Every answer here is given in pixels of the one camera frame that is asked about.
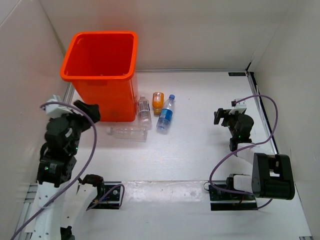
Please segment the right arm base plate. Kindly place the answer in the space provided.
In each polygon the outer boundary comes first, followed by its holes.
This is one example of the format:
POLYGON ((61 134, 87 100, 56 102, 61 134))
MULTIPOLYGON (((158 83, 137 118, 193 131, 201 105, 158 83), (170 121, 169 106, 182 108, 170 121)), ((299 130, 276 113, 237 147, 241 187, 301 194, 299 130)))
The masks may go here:
POLYGON ((211 211, 246 211, 258 208, 253 194, 233 194, 213 188, 210 184, 205 188, 209 193, 211 211))

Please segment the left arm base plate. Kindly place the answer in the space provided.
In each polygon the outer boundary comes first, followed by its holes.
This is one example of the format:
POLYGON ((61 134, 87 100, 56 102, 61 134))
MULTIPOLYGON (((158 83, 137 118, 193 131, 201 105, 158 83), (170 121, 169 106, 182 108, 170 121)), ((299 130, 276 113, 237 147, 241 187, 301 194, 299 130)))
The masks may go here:
POLYGON ((95 210, 119 210, 122 206, 125 186, 121 182, 104 182, 97 196, 89 204, 87 211, 95 210))

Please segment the clear bottle white cap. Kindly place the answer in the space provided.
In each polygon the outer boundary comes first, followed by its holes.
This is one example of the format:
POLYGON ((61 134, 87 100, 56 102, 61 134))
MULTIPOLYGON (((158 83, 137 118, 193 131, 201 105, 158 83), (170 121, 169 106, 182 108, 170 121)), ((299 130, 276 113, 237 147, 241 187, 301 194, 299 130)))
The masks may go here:
POLYGON ((148 135, 148 131, 140 126, 110 126, 106 132, 116 139, 138 142, 145 142, 148 135))

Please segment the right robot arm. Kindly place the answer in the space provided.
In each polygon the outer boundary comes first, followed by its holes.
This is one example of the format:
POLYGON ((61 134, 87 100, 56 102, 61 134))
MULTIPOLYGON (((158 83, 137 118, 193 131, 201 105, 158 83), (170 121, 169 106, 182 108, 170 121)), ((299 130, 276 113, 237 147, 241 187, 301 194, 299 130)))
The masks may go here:
POLYGON ((229 149, 252 166, 251 174, 233 173, 227 177, 225 187, 210 185, 218 193, 225 193, 230 200, 241 195, 254 195, 256 198, 292 200, 295 185, 289 156, 271 154, 253 144, 250 136, 254 120, 244 110, 219 108, 214 112, 213 124, 227 127, 231 138, 229 149))

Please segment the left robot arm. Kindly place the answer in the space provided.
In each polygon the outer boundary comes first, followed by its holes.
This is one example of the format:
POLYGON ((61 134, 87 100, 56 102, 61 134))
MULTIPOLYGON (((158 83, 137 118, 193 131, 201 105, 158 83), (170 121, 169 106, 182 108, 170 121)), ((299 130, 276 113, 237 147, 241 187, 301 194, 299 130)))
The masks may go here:
POLYGON ((37 172, 38 210, 33 240, 73 240, 73 225, 93 200, 105 195, 103 177, 88 174, 72 179, 81 134, 101 120, 98 104, 76 100, 73 105, 51 98, 42 109, 50 117, 37 172))

